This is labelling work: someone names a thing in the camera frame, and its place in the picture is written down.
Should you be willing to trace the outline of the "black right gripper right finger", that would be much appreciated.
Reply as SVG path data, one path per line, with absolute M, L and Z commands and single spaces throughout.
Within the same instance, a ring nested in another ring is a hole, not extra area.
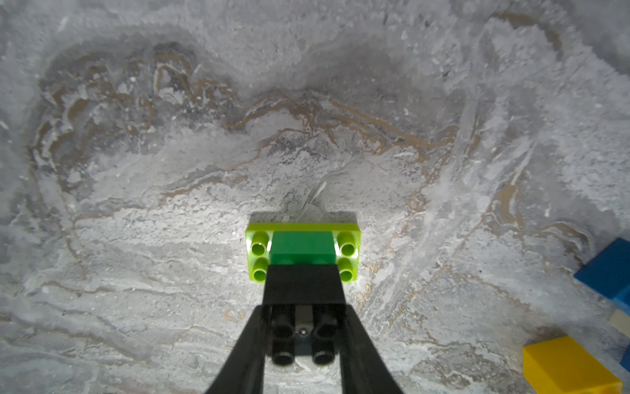
M 340 323 L 342 392 L 402 393 L 351 305 Z

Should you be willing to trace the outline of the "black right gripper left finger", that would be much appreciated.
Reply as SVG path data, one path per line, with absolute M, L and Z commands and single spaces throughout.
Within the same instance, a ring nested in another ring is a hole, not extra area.
M 258 305 L 207 394 L 263 393 L 268 308 Z

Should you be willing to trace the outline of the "black square lego brick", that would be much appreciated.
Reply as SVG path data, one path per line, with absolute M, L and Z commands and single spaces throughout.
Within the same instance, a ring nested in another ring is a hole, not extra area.
M 346 305 L 335 265 L 273 265 L 267 271 L 262 306 L 267 355 L 286 367 L 298 357 L 331 364 L 340 351 Z

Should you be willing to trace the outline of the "dark green square lego brick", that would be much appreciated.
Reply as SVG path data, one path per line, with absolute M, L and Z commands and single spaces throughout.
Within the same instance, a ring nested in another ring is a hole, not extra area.
M 271 265 L 326 265 L 336 263 L 329 231 L 277 231 L 272 238 Z

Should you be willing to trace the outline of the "lime long base lego brick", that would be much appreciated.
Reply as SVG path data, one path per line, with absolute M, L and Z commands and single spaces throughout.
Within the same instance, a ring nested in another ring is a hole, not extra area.
M 356 223 L 251 223 L 245 230 L 249 279 L 262 283 L 271 266 L 272 238 L 277 231 L 329 231 L 336 248 L 336 263 L 341 282 L 358 278 L 362 233 Z

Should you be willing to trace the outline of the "blue square lego brick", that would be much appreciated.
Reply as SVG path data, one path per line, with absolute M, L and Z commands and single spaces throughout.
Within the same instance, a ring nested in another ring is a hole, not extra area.
M 617 238 L 581 267 L 574 278 L 629 315 L 629 241 Z

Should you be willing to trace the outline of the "yellow lego brick near arm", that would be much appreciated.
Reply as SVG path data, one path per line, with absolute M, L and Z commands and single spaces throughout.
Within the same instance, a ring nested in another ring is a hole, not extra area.
M 523 377 L 537 393 L 620 393 L 623 383 L 574 339 L 523 348 Z

